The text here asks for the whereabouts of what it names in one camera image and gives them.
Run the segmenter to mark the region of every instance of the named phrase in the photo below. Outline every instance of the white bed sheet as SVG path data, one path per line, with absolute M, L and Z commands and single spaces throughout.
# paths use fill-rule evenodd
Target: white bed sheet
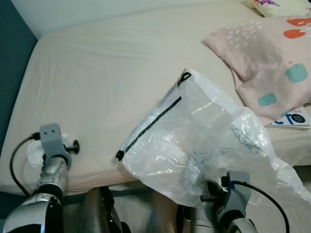
M 128 15 L 43 36 L 36 45 L 14 107 L 0 158 L 0 190 L 21 194 L 9 172 L 15 146 L 40 125 L 57 122 L 77 139 L 68 194 L 134 180 L 115 154 L 185 67 L 208 77 L 242 105 L 229 68 L 201 41 L 212 31 L 260 16 L 241 1 L 209 2 Z M 311 164 L 310 131 L 268 129 L 277 156 Z M 26 147 L 14 168 L 28 190 Z

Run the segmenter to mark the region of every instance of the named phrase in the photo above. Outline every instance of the ziplock bag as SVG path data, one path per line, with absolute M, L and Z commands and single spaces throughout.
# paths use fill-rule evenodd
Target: ziplock bag
M 220 183 L 229 170 L 246 171 L 252 185 L 282 206 L 293 232 L 310 232 L 311 194 L 295 170 L 276 157 L 265 127 L 196 71 L 183 71 L 117 157 L 145 185 L 196 208 L 204 207 L 200 195 L 207 193 L 206 180 Z M 285 232 L 281 214 L 266 197 L 252 192 L 246 212 L 259 229 Z

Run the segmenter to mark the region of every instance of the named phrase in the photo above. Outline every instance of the black cable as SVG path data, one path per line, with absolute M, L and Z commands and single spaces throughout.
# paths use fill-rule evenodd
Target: black cable
M 29 140 L 32 140 L 34 138 L 34 135 L 24 139 L 22 142 L 20 142 L 18 144 L 18 146 L 15 148 L 15 150 L 13 151 L 12 153 L 12 157 L 11 157 L 11 160 L 10 160 L 10 173 L 11 173 L 11 176 L 14 180 L 14 182 L 16 183 L 16 185 L 23 191 L 23 193 L 25 194 L 25 196 L 29 197 L 30 194 L 27 192 L 27 190 L 22 186 L 22 184 L 17 180 L 15 174 L 14 174 L 14 170 L 13 170 L 13 161 L 14 161 L 14 157 L 16 155 L 16 152 L 18 151 L 18 149 L 27 141 Z
M 269 199 L 278 208 L 278 210 L 281 212 L 281 214 L 282 214 L 282 216 L 284 218 L 284 221 L 285 221 L 286 233 L 290 233 L 290 225 L 289 225 L 287 216 L 286 216 L 284 210 L 282 209 L 282 207 L 276 202 L 276 200 L 274 200 L 271 196 L 269 196 L 267 193 L 265 193 L 261 189 L 255 187 L 255 186 L 252 186 L 252 185 L 250 185 L 250 184 L 248 184 L 246 182 L 231 181 L 231 183 L 238 184 L 238 185 L 245 186 L 245 187 L 248 187 L 250 189 L 253 189 L 253 190 L 259 192 L 260 194 L 263 194 L 267 199 Z

